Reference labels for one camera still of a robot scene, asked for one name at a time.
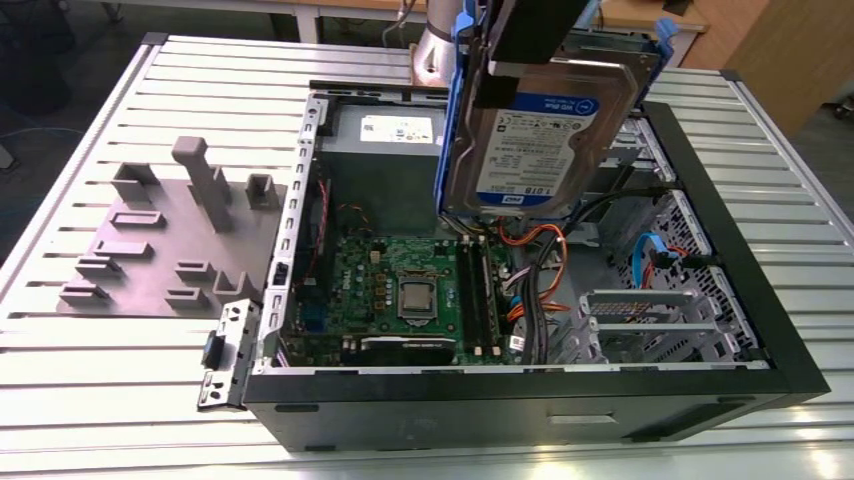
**power supply label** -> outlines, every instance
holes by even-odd
[[[432,143],[432,120],[429,117],[365,115],[361,117],[358,140],[362,142]]]

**cpu socket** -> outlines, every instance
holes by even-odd
[[[428,277],[397,279],[397,317],[413,327],[422,327],[437,314],[436,281]]]

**motherboard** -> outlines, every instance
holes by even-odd
[[[372,356],[388,364],[397,354],[425,364],[504,363],[495,286],[507,256],[483,238],[341,237],[328,300],[298,303],[290,358],[316,366],[370,364]]]

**sticker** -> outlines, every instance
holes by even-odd
[[[521,350],[524,350],[524,337],[517,337],[512,335],[509,337],[509,344],[507,345],[507,348],[516,352],[520,352]]]
[[[358,140],[362,142],[432,143],[432,120],[429,117],[365,115],[361,117]]]
[[[529,206],[555,195],[575,158],[572,136],[597,111],[592,98],[516,95],[495,115],[476,188],[484,202]]]

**white label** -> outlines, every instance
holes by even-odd
[[[521,350],[524,350],[524,337],[517,337],[512,335],[509,337],[509,343],[507,345],[507,348],[509,350],[515,350],[516,352],[520,352]]]
[[[477,192],[503,195],[508,205],[521,203],[519,195],[553,196],[575,158],[572,135],[593,118],[497,110]]]
[[[362,142],[432,143],[432,120],[429,117],[365,115],[358,139]]]

